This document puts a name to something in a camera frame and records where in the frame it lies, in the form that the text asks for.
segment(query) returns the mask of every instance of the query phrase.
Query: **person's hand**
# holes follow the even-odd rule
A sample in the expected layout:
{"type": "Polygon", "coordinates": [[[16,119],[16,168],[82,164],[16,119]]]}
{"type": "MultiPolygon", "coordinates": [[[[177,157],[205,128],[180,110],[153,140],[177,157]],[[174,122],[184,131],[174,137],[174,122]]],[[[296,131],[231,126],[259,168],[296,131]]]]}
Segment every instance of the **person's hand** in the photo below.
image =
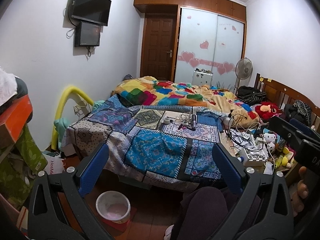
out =
{"type": "Polygon", "coordinates": [[[303,178],[307,171],[306,167],[301,167],[299,170],[300,177],[302,180],[299,181],[297,191],[292,195],[292,209],[293,209],[293,216],[297,216],[299,212],[301,212],[304,208],[304,204],[302,203],[301,199],[305,199],[308,194],[308,188],[306,184],[303,184],[303,178]]]}

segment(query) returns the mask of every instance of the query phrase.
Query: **tape roll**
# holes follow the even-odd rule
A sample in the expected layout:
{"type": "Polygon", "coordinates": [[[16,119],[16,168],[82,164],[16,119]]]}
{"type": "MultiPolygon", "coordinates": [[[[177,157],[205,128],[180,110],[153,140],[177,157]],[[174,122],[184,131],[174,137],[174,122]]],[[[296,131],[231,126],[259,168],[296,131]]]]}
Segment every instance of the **tape roll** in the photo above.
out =
{"type": "Polygon", "coordinates": [[[168,117],[166,117],[164,120],[163,120],[163,123],[164,124],[169,124],[170,123],[170,119],[168,117]]]}

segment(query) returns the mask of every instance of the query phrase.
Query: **metal screw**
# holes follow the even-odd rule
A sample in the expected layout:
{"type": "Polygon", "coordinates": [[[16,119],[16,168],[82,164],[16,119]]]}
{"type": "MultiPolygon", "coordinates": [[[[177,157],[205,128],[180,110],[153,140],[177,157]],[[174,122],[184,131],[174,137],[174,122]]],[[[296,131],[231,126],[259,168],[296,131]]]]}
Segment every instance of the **metal screw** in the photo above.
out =
{"type": "Polygon", "coordinates": [[[45,172],[44,172],[44,171],[39,171],[39,172],[38,172],[38,176],[39,176],[39,177],[42,177],[42,176],[44,176],[44,175],[45,175],[45,172]]]}
{"type": "Polygon", "coordinates": [[[281,171],[277,171],[276,174],[277,174],[278,177],[283,177],[283,173],[281,171]]]}
{"type": "Polygon", "coordinates": [[[246,171],[247,171],[247,173],[252,174],[252,173],[254,173],[254,168],[248,167],[248,168],[246,169],[246,171]]]}
{"type": "Polygon", "coordinates": [[[68,167],[67,168],[67,173],[73,173],[76,169],[74,167],[68,167]]]}

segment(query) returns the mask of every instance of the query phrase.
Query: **red stuffed toy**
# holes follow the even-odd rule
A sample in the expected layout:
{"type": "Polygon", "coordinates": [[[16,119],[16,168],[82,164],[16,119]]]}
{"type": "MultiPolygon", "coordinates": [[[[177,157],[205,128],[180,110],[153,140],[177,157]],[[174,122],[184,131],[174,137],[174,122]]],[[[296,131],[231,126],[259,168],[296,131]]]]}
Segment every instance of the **red stuffed toy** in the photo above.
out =
{"type": "Polygon", "coordinates": [[[261,106],[256,106],[255,110],[257,114],[263,119],[263,121],[267,122],[271,117],[275,114],[280,114],[281,111],[278,106],[271,102],[262,102],[261,106]]]}

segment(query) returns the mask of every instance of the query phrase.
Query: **white towel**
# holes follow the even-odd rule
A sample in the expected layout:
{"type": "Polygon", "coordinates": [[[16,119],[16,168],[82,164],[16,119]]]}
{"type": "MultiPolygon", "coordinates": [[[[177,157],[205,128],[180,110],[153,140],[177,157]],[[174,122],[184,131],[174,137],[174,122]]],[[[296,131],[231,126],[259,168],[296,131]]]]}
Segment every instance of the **white towel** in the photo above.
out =
{"type": "Polygon", "coordinates": [[[0,106],[17,94],[17,82],[13,74],[8,74],[0,67],[0,106]]]}

